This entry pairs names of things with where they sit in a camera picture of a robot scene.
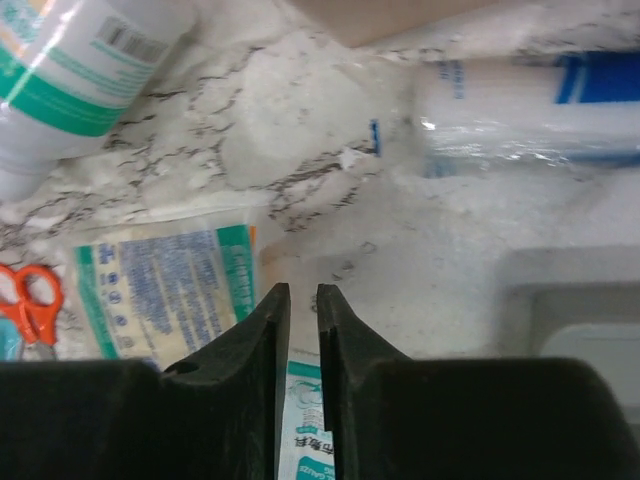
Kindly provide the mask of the orange scissors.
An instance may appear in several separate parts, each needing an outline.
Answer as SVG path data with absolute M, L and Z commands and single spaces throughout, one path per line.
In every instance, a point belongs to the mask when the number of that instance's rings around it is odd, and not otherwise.
M 55 361 L 56 319 L 64 304 L 61 281 L 48 267 L 36 264 L 14 270 L 1 265 L 1 274 L 13 286 L 16 301 L 1 301 L 1 313 L 13 322 L 23 341 L 34 346 L 43 361 Z M 29 292 L 28 278 L 40 277 L 50 288 L 53 297 L 48 304 L 34 298 Z

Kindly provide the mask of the teal bandage roll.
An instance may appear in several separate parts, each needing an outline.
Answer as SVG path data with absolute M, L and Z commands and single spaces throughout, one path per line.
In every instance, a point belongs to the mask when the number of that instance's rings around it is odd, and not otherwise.
M 14 323 L 2 317 L 0 319 L 0 354 L 2 361 L 18 361 L 24 351 L 23 338 Z

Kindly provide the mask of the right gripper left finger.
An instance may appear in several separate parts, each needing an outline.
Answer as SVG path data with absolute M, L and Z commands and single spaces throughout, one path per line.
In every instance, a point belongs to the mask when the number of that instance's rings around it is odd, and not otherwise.
M 140 360 L 5 363 L 5 479 L 273 479 L 290 289 L 158 371 Z

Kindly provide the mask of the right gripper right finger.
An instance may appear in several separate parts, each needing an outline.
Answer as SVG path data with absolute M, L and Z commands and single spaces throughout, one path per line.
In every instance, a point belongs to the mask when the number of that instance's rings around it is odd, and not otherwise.
M 325 426 L 339 479 L 635 479 L 605 381 L 568 358 L 416 360 L 317 290 Z

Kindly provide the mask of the gauze packet beige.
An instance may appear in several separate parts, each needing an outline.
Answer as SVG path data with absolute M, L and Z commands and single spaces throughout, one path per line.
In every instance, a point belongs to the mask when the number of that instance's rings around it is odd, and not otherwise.
M 184 219 L 91 233 L 67 288 L 101 356 L 164 369 L 257 305 L 256 228 Z

